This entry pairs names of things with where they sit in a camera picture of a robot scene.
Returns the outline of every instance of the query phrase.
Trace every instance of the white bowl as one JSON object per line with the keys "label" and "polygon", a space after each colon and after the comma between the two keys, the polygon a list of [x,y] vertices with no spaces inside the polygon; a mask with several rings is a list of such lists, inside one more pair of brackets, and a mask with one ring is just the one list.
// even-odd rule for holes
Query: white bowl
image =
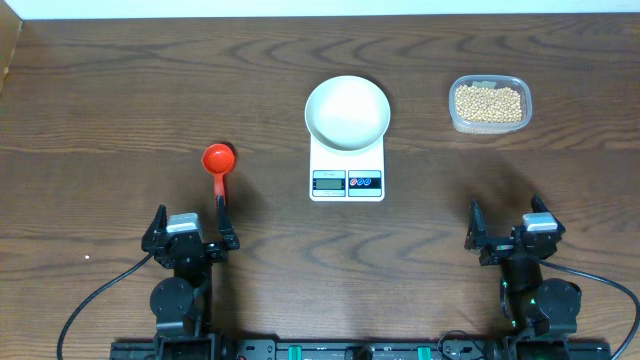
{"label": "white bowl", "polygon": [[338,152],[373,145],[389,127],[391,107],[382,90],[357,76],[331,78],[313,90],[304,110],[309,133]]}

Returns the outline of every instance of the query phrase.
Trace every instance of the red plastic scoop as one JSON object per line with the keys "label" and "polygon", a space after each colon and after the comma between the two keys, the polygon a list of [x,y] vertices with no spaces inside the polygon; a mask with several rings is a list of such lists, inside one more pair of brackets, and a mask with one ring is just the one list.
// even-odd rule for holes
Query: red plastic scoop
{"label": "red plastic scoop", "polygon": [[214,194],[224,197],[224,176],[231,172],[236,163],[236,156],[230,147],[225,144],[213,144],[204,151],[202,165],[213,175],[215,185]]}

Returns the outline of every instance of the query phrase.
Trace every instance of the plastic container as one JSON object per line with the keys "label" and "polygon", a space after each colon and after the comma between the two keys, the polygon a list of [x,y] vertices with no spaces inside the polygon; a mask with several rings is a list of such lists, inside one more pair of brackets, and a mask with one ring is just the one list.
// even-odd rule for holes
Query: plastic container
{"label": "plastic container", "polygon": [[[469,121],[463,119],[456,112],[456,95],[455,91],[459,86],[472,86],[474,82],[480,83],[487,81],[488,83],[476,84],[476,86],[492,87],[494,89],[511,88],[520,94],[520,108],[522,109],[522,121],[514,123],[488,123],[480,121]],[[531,102],[531,91],[527,84],[513,76],[505,75],[467,75],[456,80],[449,90],[449,112],[451,113],[451,121],[453,127],[463,133],[468,134],[504,134],[516,131],[527,126],[533,115],[533,104]]]}

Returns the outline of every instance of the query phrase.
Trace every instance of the white background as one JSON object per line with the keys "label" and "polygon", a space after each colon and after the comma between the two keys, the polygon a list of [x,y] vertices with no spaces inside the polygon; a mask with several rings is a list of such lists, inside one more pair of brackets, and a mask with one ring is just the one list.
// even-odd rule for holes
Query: white background
{"label": "white background", "polygon": [[640,0],[5,0],[23,20],[640,12]]}

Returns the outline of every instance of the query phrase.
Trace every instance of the white digital scale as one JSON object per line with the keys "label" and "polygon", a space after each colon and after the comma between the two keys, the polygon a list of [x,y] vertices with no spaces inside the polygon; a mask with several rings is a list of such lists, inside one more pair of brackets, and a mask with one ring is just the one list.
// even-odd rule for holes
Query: white digital scale
{"label": "white digital scale", "polygon": [[305,107],[311,200],[384,199],[383,136],[390,119],[382,90],[357,76],[329,79],[311,93]]}

